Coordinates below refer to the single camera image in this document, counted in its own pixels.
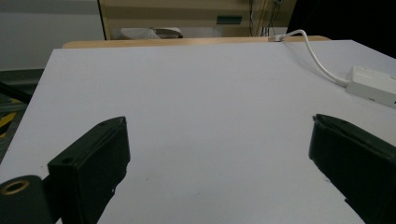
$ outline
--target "white power adapter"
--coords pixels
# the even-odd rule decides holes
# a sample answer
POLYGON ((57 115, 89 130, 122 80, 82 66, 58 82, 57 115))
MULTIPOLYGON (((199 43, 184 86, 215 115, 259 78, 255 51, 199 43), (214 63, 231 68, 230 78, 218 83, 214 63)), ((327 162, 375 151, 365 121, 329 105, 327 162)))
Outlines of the white power adapter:
POLYGON ((396 108, 396 75, 353 66, 346 75, 346 91, 359 97, 396 108))

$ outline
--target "power adapter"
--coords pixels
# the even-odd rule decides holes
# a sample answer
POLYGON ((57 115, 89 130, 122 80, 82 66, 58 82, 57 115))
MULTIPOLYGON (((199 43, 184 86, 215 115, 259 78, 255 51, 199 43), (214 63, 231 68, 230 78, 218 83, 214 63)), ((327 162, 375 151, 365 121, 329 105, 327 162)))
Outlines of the power adapter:
POLYGON ((346 75, 346 91, 381 105, 396 108, 396 75, 353 66, 346 75))

